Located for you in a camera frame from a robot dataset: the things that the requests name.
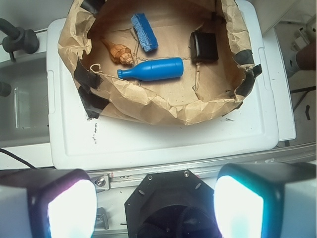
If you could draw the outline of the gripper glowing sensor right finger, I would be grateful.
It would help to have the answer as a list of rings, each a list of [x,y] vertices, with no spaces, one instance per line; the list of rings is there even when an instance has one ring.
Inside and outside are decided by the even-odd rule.
[[[230,163],[214,187],[214,212],[225,238],[315,238],[317,167]]]

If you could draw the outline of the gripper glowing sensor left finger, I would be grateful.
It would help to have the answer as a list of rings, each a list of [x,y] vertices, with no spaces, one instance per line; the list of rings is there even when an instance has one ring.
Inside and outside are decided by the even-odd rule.
[[[0,172],[2,238],[90,238],[97,194],[81,169]]]

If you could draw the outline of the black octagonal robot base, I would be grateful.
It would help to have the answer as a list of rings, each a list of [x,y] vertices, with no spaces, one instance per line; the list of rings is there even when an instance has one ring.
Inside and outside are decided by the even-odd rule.
[[[190,170],[148,174],[126,200],[130,238],[220,238],[214,190]]]

